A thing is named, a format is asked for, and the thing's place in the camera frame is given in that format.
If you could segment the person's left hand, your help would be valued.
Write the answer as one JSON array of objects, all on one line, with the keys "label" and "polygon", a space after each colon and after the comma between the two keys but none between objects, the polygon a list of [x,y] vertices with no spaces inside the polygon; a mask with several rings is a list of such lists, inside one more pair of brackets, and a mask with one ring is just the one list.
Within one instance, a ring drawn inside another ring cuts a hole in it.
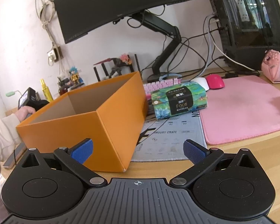
[{"label": "person's left hand", "polygon": [[34,114],[36,111],[33,107],[30,106],[23,106],[20,109],[18,109],[14,114],[18,118],[20,122],[24,121],[27,117]]}]

